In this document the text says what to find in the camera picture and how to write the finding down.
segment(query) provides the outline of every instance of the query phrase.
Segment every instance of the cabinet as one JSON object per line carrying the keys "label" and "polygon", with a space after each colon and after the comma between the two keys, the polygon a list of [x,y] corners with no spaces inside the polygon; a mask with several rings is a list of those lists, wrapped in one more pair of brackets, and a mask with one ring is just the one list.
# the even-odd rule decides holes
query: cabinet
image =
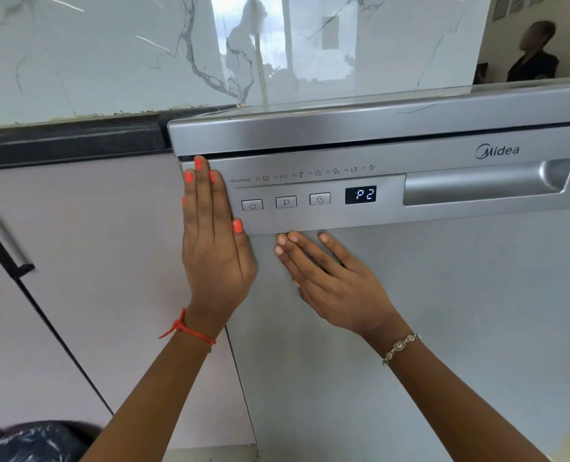
{"label": "cabinet", "polygon": [[[37,270],[22,281],[115,412],[190,298],[173,155],[0,170],[0,212]],[[224,332],[170,448],[254,443]]]}
{"label": "cabinet", "polygon": [[0,264],[0,428],[111,414]]}

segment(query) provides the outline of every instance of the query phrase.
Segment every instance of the midea logo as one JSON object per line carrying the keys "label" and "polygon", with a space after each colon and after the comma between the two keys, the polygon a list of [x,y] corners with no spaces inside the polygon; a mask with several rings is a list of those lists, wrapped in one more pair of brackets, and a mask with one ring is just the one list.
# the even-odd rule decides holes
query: midea logo
{"label": "midea logo", "polygon": [[489,144],[482,144],[478,149],[475,151],[475,156],[478,159],[485,159],[486,157],[492,156],[502,156],[508,154],[518,154],[520,152],[519,147],[492,147]]}

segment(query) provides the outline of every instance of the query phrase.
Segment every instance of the floor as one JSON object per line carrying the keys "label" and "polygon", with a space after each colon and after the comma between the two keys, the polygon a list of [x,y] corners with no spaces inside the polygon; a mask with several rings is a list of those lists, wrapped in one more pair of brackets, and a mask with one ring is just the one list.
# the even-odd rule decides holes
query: floor
{"label": "floor", "polygon": [[163,462],[259,462],[255,444],[244,446],[173,449],[166,452]]}

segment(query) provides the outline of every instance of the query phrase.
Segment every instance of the patterned fabric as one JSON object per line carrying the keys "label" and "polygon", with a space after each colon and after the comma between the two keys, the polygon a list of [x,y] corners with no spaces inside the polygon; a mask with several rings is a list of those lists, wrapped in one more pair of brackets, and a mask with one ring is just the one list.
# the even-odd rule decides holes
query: patterned fabric
{"label": "patterned fabric", "polygon": [[78,462],[89,444],[63,423],[44,421],[0,439],[0,462]]}

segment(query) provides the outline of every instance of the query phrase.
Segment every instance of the red string bracelet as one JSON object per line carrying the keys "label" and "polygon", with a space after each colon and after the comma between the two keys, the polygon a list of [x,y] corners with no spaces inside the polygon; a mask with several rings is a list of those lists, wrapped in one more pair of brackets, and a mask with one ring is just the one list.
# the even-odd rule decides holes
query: red string bracelet
{"label": "red string bracelet", "polygon": [[210,339],[208,336],[205,336],[201,332],[197,332],[197,331],[194,331],[193,329],[189,329],[188,327],[186,327],[183,324],[185,312],[186,312],[186,308],[182,308],[182,314],[180,315],[180,319],[176,319],[173,322],[172,328],[170,330],[168,330],[165,334],[160,336],[159,339],[162,339],[163,337],[167,337],[169,334],[171,334],[174,330],[177,329],[178,331],[186,332],[192,336],[196,336],[198,339],[201,339],[204,342],[208,342],[211,346],[216,344],[217,341],[215,341],[214,339]]}

